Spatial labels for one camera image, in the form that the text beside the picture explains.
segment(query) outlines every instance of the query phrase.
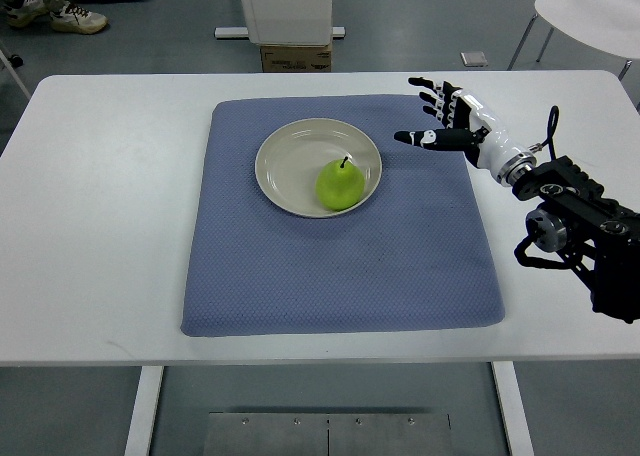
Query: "blue mat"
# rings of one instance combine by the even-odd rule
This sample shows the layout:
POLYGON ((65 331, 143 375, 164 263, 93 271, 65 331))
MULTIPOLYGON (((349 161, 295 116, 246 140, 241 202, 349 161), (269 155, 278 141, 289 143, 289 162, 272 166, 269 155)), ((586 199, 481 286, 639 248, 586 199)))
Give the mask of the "blue mat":
POLYGON ((189 336, 478 327, 504 317, 461 153, 399 143, 442 127, 417 96, 228 101, 211 122, 182 331, 189 336), (362 206, 327 219, 269 201, 254 174, 262 142, 325 117, 364 131, 382 179, 362 206))

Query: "person's feet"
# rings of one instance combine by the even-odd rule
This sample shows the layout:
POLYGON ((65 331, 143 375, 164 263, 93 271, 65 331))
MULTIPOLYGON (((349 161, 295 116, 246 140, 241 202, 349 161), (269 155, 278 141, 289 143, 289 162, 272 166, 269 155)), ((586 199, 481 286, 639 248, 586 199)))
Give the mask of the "person's feet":
POLYGON ((13 28, 24 28, 34 19, 47 14, 47 8, 43 0, 15 0, 5 4, 7 22, 13 28))
POLYGON ((51 28, 63 33, 94 34, 104 28, 106 16, 92 13, 73 3, 66 3, 60 11, 52 11, 51 28))

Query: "white table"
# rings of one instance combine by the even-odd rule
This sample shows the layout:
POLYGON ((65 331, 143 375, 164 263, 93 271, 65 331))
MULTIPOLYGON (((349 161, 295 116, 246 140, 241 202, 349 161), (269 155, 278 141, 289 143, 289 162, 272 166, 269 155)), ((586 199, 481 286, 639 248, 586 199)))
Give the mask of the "white table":
MULTIPOLYGON (((516 262, 513 249, 526 234, 525 215, 540 201, 519 202, 488 172, 470 166, 506 307, 501 323, 442 331, 225 338, 189 338, 180 332, 216 104, 279 96, 416 94, 406 81, 417 75, 44 80, 0 158, 0 364, 638 357, 640 324, 592 313, 589 292, 572 273, 527 269, 516 262)), ((558 154, 568 154, 602 183, 605 196, 640 208, 635 184, 640 118, 613 75, 482 71, 423 76, 474 91, 525 145, 545 138, 549 109, 558 105, 558 154)), ((398 129, 419 128, 404 128, 398 121, 398 129)), ((516 384, 513 368, 496 364, 498 386, 507 391, 516 384)), ((143 371, 128 454, 148 445, 160 378, 159 368, 143 371)), ((517 423, 524 417, 519 399, 504 398, 502 404, 506 419, 517 423)), ((512 434, 519 431, 518 424, 510 427, 512 434)), ((523 454, 530 453, 527 438, 523 454)), ((511 442, 513 448, 518 439, 511 442)))

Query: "ceramic plate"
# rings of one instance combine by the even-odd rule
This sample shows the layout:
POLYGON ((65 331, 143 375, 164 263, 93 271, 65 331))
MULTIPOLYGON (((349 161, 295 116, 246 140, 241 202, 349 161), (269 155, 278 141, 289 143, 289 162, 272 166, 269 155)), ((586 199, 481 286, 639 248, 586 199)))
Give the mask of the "ceramic plate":
POLYGON ((260 146, 255 169, 260 188, 274 204, 298 216, 328 218, 365 203, 380 182, 382 160, 376 145, 358 128, 316 118, 273 132, 260 146), (327 163, 345 156, 364 174, 364 194, 356 205, 332 211, 316 197, 316 178, 327 163))

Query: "chair leg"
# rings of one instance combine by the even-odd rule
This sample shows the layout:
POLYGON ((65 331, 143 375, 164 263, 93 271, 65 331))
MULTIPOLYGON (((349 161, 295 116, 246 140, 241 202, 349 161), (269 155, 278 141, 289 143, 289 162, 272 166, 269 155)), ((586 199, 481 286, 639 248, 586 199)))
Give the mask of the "chair leg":
POLYGON ((622 68, 622 71, 620 71, 620 74, 618 75, 618 81, 622 81, 622 78, 624 78, 624 75, 627 74, 627 71, 629 71, 629 67, 631 66, 631 63, 633 61, 631 61, 630 59, 627 59, 627 62, 624 63, 624 67, 622 68))
POLYGON ((18 73, 15 72, 15 70, 13 69, 13 65, 7 59, 7 57, 4 55, 4 53, 2 52, 1 49, 0 49, 0 61, 2 61, 4 66, 7 68, 7 71, 9 71, 9 73, 11 74, 13 79, 15 80, 16 84, 20 87, 20 89, 22 90, 24 95, 27 97, 27 99, 31 99, 31 93, 29 92, 27 87, 24 85, 24 83, 20 79, 20 76, 18 76, 18 73))
POLYGON ((544 51, 547 49, 547 44, 549 44, 549 40, 551 39, 551 35, 553 34, 554 27, 552 26, 549 30, 549 34, 547 34, 547 39, 544 40, 544 44, 542 45, 542 49, 540 50, 540 54, 538 55, 538 59, 536 59, 536 63, 539 63, 542 59, 542 55, 544 51))
POLYGON ((524 42, 527 40, 527 37, 529 36, 529 32, 531 31, 531 26, 533 26, 533 23, 536 22, 536 19, 538 19, 538 13, 535 13, 533 15, 533 17, 531 18, 531 21, 529 21, 529 24, 527 25, 527 29, 524 30, 524 34, 522 35, 520 44, 518 44, 518 47, 516 48, 516 52, 514 53, 513 58, 511 58, 511 62, 509 63, 509 67, 507 68, 507 71, 511 71, 511 68, 513 68, 514 63, 516 62, 516 59, 518 59, 518 55, 520 54, 520 50, 522 49, 522 46, 524 46, 524 42))

